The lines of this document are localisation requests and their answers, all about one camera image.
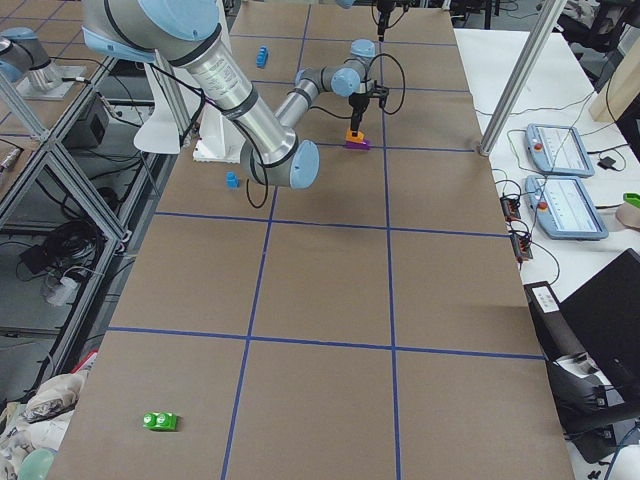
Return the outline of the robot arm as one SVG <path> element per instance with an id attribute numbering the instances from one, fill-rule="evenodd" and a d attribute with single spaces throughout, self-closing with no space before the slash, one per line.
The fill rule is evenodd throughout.
<path id="1" fill-rule="evenodd" d="M 213 1 L 85 1 L 86 45 L 103 55 L 151 63 L 161 54 L 189 72 L 221 114 L 242 133 L 240 163 L 260 184 L 305 189 L 319 172 L 316 144 L 298 138 L 294 127 L 317 96 L 348 98 L 372 86 L 372 41 L 353 41 L 339 66 L 307 68 L 294 89 L 272 111 L 224 45 L 219 10 Z"/>

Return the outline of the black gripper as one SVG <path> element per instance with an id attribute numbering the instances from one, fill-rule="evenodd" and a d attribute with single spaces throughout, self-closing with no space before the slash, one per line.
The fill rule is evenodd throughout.
<path id="1" fill-rule="evenodd" d="M 374 19 L 379 30 L 386 30 L 389 26 L 391 13 L 395 9 L 394 0 L 376 0 Z"/>
<path id="2" fill-rule="evenodd" d="M 350 118 L 350 130 L 358 132 L 362 121 L 362 115 L 369 106 L 369 96 L 367 93 L 354 93 L 348 98 L 348 103 L 352 109 Z"/>

